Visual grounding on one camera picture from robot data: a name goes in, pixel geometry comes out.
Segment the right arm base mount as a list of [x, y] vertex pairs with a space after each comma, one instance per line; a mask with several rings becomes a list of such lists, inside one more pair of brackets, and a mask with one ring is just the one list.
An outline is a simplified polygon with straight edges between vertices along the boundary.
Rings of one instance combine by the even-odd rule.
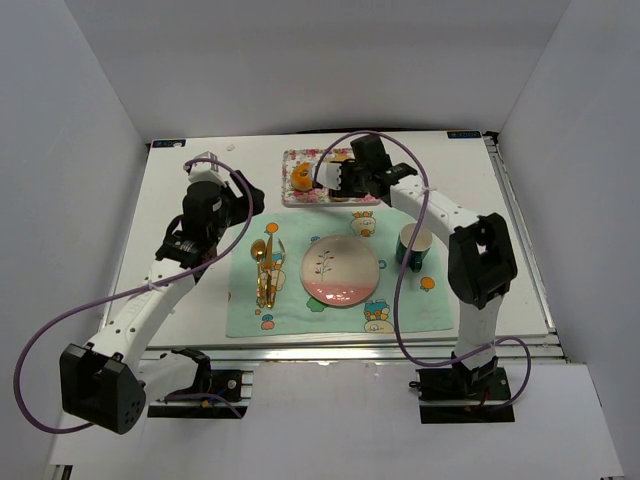
[[418, 395], [420, 421], [426, 425], [513, 423], [511, 389], [504, 368], [467, 389], [452, 369], [420, 369], [408, 387]]

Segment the gold spoon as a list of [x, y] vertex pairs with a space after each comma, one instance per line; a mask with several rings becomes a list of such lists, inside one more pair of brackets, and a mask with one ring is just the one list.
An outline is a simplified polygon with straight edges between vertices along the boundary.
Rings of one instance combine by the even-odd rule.
[[266, 300], [264, 296], [264, 287], [262, 285], [262, 260], [263, 260], [265, 251], [266, 251], [266, 244], [263, 239], [255, 240], [250, 248], [251, 256], [256, 263], [256, 269], [257, 269], [256, 304], [260, 308], [263, 308], [266, 305]]

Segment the green mug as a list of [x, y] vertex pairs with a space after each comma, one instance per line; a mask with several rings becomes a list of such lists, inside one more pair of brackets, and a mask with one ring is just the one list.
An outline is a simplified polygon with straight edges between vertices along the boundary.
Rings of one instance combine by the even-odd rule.
[[412, 246], [409, 246], [415, 227], [415, 223], [410, 223], [405, 225], [400, 231], [397, 238], [395, 259], [396, 262], [401, 265], [406, 252], [409, 251], [406, 266], [412, 272], [419, 273], [423, 268], [424, 259], [433, 244], [433, 234], [428, 228], [421, 227], [418, 230]]

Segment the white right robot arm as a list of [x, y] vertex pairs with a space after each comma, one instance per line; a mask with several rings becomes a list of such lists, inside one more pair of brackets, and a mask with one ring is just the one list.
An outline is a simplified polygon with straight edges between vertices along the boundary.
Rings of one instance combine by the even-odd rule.
[[446, 365], [470, 382], [497, 368], [495, 347], [499, 310], [518, 269], [506, 220], [498, 213], [480, 215], [432, 188], [417, 156], [402, 150], [409, 163], [392, 162], [387, 134], [346, 134], [353, 158], [341, 163], [319, 159], [313, 182], [346, 197], [371, 195], [426, 227], [448, 250], [447, 280], [459, 301], [458, 336]]

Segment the dark corner label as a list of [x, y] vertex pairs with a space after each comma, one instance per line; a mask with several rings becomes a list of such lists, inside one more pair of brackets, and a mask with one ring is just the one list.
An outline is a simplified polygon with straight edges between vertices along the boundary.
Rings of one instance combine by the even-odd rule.
[[160, 148], [183, 148], [186, 145], [185, 139], [159, 139], [151, 143], [154, 149]]
[[447, 131], [447, 137], [449, 139], [481, 139], [482, 134], [477, 130], [456, 130], [456, 131]]

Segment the mint cartoon placemat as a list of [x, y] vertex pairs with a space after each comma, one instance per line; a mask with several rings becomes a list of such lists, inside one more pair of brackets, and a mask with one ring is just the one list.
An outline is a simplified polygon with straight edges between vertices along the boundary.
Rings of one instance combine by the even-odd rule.
[[[231, 253], [226, 334], [231, 338], [311, 333], [391, 334], [393, 313], [400, 313], [403, 333], [454, 328], [457, 302], [450, 296], [443, 264], [447, 251], [433, 240], [419, 273], [396, 262], [397, 238], [414, 220], [393, 208], [373, 210], [302, 208], [263, 214]], [[250, 248], [257, 239], [267, 244], [273, 234], [272, 308], [256, 304], [256, 263]], [[300, 263], [309, 246], [330, 235], [353, 235], [378, 257], [380, 280], [364, 302], [346, 308], [315, 300], [300, 280]]]

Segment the heart-shaped bread slice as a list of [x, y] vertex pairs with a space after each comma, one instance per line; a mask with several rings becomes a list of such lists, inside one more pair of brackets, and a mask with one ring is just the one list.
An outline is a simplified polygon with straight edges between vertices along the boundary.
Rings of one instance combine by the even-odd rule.
[[345, 154], [345, 153], [332, 153], [330, 155], [328, 155], [325, 160], [330, 162], [330, 163], [334, 163], [334, 162], [338, 162], [338, 163], [342, 163], [346, 160], [348, 160], [350, 158], [349, 154]]

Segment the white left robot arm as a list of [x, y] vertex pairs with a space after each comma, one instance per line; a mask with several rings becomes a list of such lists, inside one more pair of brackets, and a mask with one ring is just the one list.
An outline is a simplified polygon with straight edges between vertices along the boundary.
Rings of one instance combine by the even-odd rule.
[[226, 230], [246, 228], [264, 209], [264, 194], [239, 170], [223, 180], [210, 169], [186, 168], [189, 186], [140, 288], [85, 344], [70, 344], [59, 359], [65, 413], [117, 434], [129, 432], [147, 405], [212, 393], [209, 357], [187, 347], [142, 365], [149, 342], [178, 303], [222, 257]]

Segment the gold knife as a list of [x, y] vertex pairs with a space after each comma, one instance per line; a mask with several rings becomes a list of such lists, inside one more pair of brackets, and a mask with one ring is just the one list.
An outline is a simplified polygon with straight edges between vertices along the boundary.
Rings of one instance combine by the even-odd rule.
[[265, 296], [266, 296], [266, 305], [268, 308], [272, 308], [272, 260], [273, 260], [273, 234], [269, 233], [269, 238], [266, 244], [266, 257], [264, 261], [264, 269], [266, 272], [266, 287], [265, 287]]

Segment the pink and cream plate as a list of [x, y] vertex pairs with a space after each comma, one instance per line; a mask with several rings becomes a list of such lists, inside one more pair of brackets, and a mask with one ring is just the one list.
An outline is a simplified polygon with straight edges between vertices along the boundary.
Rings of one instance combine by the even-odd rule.
[[357, 236], [325, 236], [303, 255], [300, 280], [315, 300], [332, 307], [351, 307], [367, 300], [377, 289], [378, 257]]

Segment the orange ring bagel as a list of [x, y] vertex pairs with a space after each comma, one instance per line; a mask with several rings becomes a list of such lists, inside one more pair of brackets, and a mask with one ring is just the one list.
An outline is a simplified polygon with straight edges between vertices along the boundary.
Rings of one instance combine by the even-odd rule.
[[297, 165], [291, 172], [289, 180], [292, 188], [297, 192], [309, 192], [313, 186], [311, 164], [303, 162]]

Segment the floral rectangular tray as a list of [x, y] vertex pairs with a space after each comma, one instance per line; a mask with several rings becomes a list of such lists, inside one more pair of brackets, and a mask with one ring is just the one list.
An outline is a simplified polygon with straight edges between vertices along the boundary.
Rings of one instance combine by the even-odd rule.
[[370, 195], [362, 198], [350, 198], [350, 201], [345, 203], [331, 202], [329, 200], [329, 190], [326, 188], [314, 188], [309, 192], [295, 191], [289, 180], [292, 170], [300, 163], [317, 161], [323, 152], [323, 149], [318, 148], [290, 149], [284, 151], [281, 166], [281, 201], [285, 207], [303, 207], [307, 205], [374, 206], [380, 203], [379, 200]]

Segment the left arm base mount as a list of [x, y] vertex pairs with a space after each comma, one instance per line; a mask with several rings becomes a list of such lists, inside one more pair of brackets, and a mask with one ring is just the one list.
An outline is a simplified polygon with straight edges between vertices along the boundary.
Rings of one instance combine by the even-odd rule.
[[136, 375], [150, 418], [241, 419], [252, 394], [253, 372], [216, 364], [204, 352], [172, 349], [143, 360]]

